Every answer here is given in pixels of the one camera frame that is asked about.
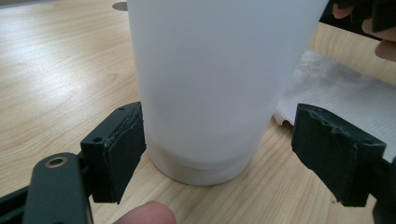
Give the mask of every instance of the black plastic bracket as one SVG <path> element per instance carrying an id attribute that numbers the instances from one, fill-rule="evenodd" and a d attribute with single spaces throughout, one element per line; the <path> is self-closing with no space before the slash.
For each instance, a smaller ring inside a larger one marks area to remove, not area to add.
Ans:
<path id="1" fill-rule="evenodd" d="M 300 161 L 344 206 L 365 206 L 369 194 L 396 211 L 396 160 L 386 144 L 332 112 L 299 104 L 291 146 Z"/>
<path id="2" fill-rule="evenodd" d="M 81 141 L 81 150 L 40 161 L 30 186 L 0 198 L 0 224 L 88 224 L 90 195 L 97 203 L 119 203 L 146 150 L 141 104 L 114 110 Z"/>

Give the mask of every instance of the wood grain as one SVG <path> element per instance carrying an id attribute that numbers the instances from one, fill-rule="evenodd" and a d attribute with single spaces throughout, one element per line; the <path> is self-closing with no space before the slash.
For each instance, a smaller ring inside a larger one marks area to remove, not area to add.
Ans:
<path id="1" fill-rule="evenodd" d="M 68 0 L 0 9 L 0 196 L 29 184 L 34 165 L 79 142 L 113 109 L 138 101 L 126 12 L 117 1 Z M 309 48 L 396 85 L 396 65 L 374 56 L 374 40 L 319 24 Z M 373 223 L 344 208 L 290 149 L 292 128 L 271 120 L 237 178 L 194 187 L 163 175 L 143 155 L 120 205 L 92 204 L 111 223 L 159 201 L 179 223 Z"/>

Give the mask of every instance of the hand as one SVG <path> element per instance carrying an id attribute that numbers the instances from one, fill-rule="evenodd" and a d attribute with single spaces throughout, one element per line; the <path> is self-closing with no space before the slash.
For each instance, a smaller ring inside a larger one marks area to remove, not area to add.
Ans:
<path id="1" fill-rule="evenodd" d="M 176 224 L 172 210 L 166 205 L 148 202 L 120 217 L 114 224 Z"/>
<path id="2" fill-rule="evenodd" d="M 339 9 L 337 4 L 332 6 L 332 14 L 336 19 L 342 19 L 353 11 L 353 7 Z M 363 31 L 369 35 L 374 35 L 383 39 L 375 49 L 375 54 L 379 58 L 396 62 L 396 27 L 388 30 L 373 33 L 373 20 L 369 19 L 363 22 L 361 26 Z"/>

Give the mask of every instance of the cup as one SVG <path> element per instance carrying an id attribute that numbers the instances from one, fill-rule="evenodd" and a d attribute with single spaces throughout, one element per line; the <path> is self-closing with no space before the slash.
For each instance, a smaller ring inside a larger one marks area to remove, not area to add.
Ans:
<path id="1" fill-rule="evenodd" d="M 248 164 L 327 0 L 128 0 L 148 155 L 177 181 Z"/>

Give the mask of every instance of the finger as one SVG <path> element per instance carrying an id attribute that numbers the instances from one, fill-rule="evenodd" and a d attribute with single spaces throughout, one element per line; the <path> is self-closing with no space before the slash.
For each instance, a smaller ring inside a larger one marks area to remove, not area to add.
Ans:
<path id="1" fill-rule="evenodd" d="M 361 29 L 364 31 L 364 33 L 368 35 L 374 35 L 377 36 L 381 39 L 385 40 L 390 40 L 390 41 L 396 41 L 396 27 L 390 28 L 385 31 L 373 32 L 373 19 L 365 20 L 361 26 Z"/>
<path id="2" fill-rule="evenodd" d="M 176 224 L 171 209 L 162 203 L 148 202 L 120 217 L 115 224 Z"/>
<path id="3" fill-rule="evenodd" d="M 347 17 L 350 13 L 352 13 L 353 7 L 348 7 L 348 8 L 343 8 L 340 9 L 338 8 L 338 4 L 332 5 L 332 14 L 336 19 L 343 19 L 344 17 Z"/>
<path id="4" fill-rule="evenodd" d="M 396 62 L 396 42 L 383 40 L 375 49 L 376 56 Z"/>

